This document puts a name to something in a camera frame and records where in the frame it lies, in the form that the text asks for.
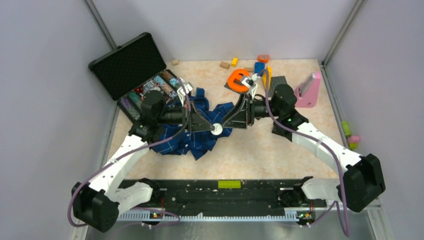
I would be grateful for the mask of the blue plaid shirt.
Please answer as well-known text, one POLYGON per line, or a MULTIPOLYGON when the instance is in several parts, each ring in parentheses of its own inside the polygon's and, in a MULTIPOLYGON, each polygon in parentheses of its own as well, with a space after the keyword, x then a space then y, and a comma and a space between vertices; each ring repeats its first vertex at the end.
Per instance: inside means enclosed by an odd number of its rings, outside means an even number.
MULTIPOLYGON (((205 97, 205 90, 197 88, 195 96, 190 100, 194 102, 195 107, 209 122, 220 124, 226 114, 233 109, 232 102, 217 104, 213 110, 210 110, 209 100, 205 97)), ((231 128, 225 128, 219 135, 214 135, 209 131, 188 132, 184 131, 173 139, 153 146, 151 149, 161 155, 186 155, 191 152, 195 160, 200 159, 208 151, 212 151, 219 138, 229 137, 232 133, 231 128)))

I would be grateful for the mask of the white badge backing disc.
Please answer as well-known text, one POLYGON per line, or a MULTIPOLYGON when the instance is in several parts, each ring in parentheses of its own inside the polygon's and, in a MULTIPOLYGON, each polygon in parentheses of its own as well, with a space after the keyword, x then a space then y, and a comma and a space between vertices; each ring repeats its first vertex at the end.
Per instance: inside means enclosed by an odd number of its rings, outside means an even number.
POLYGON ((210 131, 214 136, 219 136, 223 133, 224 128, 220 123, 214 123, 213 129, 210 131))

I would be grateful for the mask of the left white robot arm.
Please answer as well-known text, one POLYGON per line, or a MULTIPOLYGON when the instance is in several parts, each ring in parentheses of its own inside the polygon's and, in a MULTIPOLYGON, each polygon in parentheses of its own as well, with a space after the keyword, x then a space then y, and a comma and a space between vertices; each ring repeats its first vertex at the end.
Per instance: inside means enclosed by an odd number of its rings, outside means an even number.
POLYGON ((144 95, 141 116, 125 137, 122 147, 106 164, 83 182, 74 185, 67 208, 69 223, 76 228, 91 226, 107 232, 118 217, 145 203, 154 207, 160 202, 160 193, 148 179, 120 188, 120 184, 150 148, 168 143, 180 134, 209 132, 220 135, 224 128, 212 123, 201 114, 188 93, 179 94, 181 107, 170 108, 157 90, 144 95))

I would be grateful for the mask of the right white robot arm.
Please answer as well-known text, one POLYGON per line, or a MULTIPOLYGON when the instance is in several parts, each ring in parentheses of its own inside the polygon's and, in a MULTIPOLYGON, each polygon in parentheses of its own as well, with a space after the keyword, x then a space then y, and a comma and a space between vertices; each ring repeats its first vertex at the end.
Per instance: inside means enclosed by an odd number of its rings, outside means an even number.
POLYGON ((386 190, 379 158, 371 153, 361 155, 323 134, 296 110, 296 102, 288 84, 279 84, 271 98, 253 99, 241 94, 221 125, 246 129, 256 119, 273 116, 273 134, 305 148, 339 177, 308 178, 293 192, 294 202, 307 206, 312 200, 341 201, 349 210, 361 212, 386 190))

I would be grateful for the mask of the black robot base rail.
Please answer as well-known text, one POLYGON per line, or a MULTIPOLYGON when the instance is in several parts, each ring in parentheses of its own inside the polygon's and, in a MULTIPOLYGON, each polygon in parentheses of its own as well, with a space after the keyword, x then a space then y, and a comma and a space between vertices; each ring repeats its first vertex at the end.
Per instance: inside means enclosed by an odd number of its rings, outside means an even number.
POLYGON ((309 200, 304 179, 242 179, 240 189, 218 189, 219 180, 154 181, 152 199, 118 217, 119 221, 298 222, 313 220, 326 209, 322 199, 309 200))

